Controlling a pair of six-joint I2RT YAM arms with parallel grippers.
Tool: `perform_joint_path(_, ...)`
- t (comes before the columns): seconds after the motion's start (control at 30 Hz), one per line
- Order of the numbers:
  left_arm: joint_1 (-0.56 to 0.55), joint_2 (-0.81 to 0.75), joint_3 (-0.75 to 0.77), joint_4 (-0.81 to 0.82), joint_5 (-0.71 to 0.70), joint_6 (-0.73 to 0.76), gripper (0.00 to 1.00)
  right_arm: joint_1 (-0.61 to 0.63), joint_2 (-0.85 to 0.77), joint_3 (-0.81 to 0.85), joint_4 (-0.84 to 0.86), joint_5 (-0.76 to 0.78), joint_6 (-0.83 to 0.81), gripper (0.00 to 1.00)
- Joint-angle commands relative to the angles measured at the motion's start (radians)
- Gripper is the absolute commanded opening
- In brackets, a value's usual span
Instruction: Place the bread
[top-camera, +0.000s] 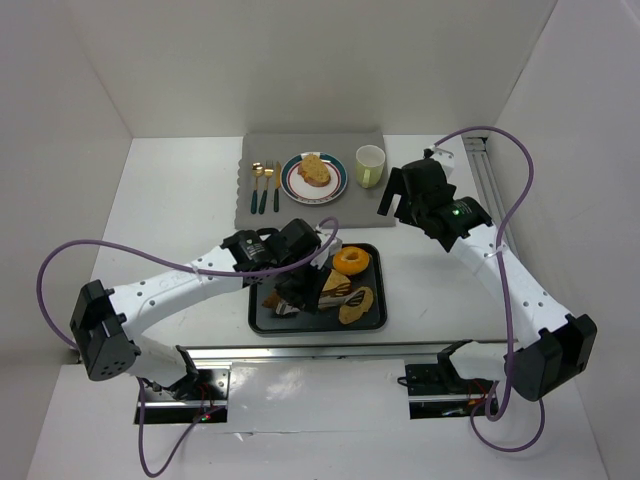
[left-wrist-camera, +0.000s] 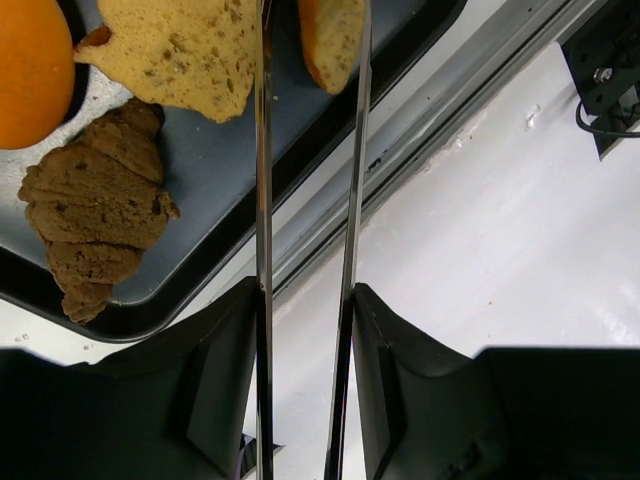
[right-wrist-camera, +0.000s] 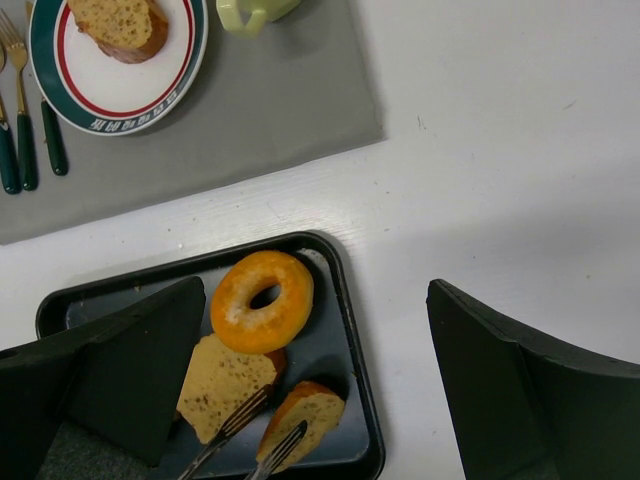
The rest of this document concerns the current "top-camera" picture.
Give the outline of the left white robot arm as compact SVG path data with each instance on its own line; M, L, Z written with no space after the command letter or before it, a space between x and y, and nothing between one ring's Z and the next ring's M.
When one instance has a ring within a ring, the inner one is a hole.
M85 284L70 321L87 376L95 382L123 373L139 378L175 399L191 395L203 382L187 350L146 336L168 317L210 298L273 279L293 308L316 312L329 277L325 263L341 247L295 219L280 230L241 230L188 264L169 263L152 278L106 288Z

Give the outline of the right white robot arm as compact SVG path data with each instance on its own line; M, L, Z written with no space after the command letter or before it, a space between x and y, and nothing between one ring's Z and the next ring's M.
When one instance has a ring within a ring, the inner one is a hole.
M378 212L387 214L400 198L395 217L421 229L455 256L496 301L511 306L515 344L456 342L438 355L455 380L483 379L510 386L538 401L585 370L597 334L587 315L574 316L535 280L498 241L489 214L473 198L455 198L456 188L434 159L392 169Z

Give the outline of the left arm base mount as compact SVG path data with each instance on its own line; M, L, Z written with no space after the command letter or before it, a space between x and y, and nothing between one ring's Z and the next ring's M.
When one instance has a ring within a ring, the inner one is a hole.
M229 367L205 368L198 371L199 378L190 389L175 398L156 383L143 380L145 413L137 400L134 415L136 425L188 425L195 421L203 424L224 424L228 421Z

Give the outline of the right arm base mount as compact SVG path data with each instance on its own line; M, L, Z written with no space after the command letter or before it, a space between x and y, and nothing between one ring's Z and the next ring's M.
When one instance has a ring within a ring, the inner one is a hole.
M476 406L484 404L493 382L462 379L450 360L467 343L470 340L453 343L431 363L405 366L405 375L396 382L407 390L411 420L469 417Z

